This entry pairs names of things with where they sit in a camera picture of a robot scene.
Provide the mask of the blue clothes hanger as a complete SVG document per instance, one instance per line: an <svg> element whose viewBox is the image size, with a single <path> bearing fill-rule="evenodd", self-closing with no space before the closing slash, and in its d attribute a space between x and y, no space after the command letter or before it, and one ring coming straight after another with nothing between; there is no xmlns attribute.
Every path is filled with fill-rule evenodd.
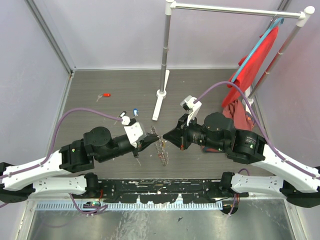
<svg viewBox="0 0 320 240"><path fill-rule="evenodd" d="M265 38L269 35L269 33L279 25L283 24L284 18L279 17L277 18L270 27L265 31L265 33L260 37L256 45L252 48L251 52L247 55L247 57L244 59L243 63L239 66L238 70L235 72L234 76L231 79L231 82L234 83L236 79L238 78L241 71L244 69L244 67L247 65L248 61L251 59L251 57L254 55L256 50L260 47L261 43L265 40Z"/></svg>

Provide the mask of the white clothes rack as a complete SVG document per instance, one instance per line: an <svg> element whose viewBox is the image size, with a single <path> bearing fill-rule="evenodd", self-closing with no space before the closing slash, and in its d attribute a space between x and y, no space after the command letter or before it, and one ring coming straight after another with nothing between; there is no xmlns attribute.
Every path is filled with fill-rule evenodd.
<svg viewBox="0 0 320 240"><path fill-rule="evenodd" d="M298 8L291 0L154 0L161 62L152 120L159 120L170 96L173 69L236 68L281 19L303 26L315 8L308 0Z"/></svg>

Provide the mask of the metal disc keyring organizer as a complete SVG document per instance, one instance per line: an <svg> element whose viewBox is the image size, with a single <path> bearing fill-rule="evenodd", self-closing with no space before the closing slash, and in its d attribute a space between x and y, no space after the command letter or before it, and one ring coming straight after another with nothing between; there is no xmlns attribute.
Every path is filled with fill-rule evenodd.
<svg viewBox="0 0 320 240"><path fill-rule="evenodd" d="M150 130L151 130L152 134L157 134L159 136L159 140L156 141L154 144L155 144L155 148L157 150L158 158L160 159L162 166L165 167L169 163L169 154L165 150L165 147L162 146L162 142L164 142L164 140L163 140L162 136L160 136L157 133L157 130L153 125L150 127Z"/></svg>

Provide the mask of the key with small red tag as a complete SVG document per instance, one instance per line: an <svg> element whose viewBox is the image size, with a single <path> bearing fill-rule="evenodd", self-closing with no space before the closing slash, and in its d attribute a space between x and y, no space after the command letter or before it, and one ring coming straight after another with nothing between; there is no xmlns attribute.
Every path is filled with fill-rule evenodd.
<svg viewBox="0 0 320 240"><path fill-rule="evenodd" d="M110 93L101 93L97 96L96 102L98 102L101 98L109 98L111 96Z"/></svg>

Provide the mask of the key with black tag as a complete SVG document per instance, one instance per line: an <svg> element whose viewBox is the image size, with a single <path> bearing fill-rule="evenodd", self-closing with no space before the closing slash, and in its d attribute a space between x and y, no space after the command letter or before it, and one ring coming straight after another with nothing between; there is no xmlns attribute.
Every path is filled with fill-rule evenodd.
<svg viewBox="0 0 320 240"><path fill-rule="evenodd" d="M126 111L123 111L120 115L119 115L119 118L123 118L124 116L126 116L127 112Z"/></svg>

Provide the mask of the red cloth on hanger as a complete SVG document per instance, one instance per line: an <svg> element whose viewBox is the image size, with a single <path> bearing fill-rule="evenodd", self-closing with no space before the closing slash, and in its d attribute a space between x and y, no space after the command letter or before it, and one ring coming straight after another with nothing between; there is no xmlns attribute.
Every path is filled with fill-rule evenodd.
<svg viewBox="0 0 320 240"><path fill-rule="evenodd" d="M278 31L278 26L270 31L233 82L241 89L242 92L245 92L256 78L263 62L273 47ZM227 85L227 87L231 89L221 104L223 108L240 97L240 93L236 88L231 85Z"/></svg>

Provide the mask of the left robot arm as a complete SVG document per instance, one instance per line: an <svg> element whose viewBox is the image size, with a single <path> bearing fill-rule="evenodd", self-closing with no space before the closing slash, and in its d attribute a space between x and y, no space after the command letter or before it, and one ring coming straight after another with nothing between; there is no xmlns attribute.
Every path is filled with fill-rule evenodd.
<svg viewBox="0 0 320 240"><path fill-rule="evenodd" d="M125 154L139 156L160 138L148 133L134 118L124 126L125 134L112 137L108 128L98 126L83 137L44 157L22 165L0 164L0 200L5 204L29 197L72 194L95 198L101 187L91 172L95 162L103 163Z"/></svg>

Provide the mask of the blue key tag with key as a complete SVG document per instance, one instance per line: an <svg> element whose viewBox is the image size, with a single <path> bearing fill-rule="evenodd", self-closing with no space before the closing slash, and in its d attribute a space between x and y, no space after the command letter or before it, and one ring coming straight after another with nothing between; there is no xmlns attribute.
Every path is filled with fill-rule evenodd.
<svg viewBox="0 0 320 240"><path fill-rule="evenodd" d="M134 115L135 117L137 117L137 116L139 115L139 111L138 111L137 108L134 108L134 109L133 109L133 115Z"/></svg>

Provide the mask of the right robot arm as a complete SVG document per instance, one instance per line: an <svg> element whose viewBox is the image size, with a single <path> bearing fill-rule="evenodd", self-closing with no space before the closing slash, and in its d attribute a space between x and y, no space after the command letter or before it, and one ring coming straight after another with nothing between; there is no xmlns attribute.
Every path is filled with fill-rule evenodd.
<svg viewBox="0 0 320 240"><path fill-rule="evenodd" d="M202 125L196 115L201 107L188 96L181 103L186 113L174 129L163 138L181 150L191 144L224 153L228 159L264 169L272 176L246 176L224 172L219 191L225 197L242 193L278 195L298 207L312 208L320 204L320 169L304 165L280 153L267 140L253 131L237 129L231 118L220 112L207 115Z"/></svg>

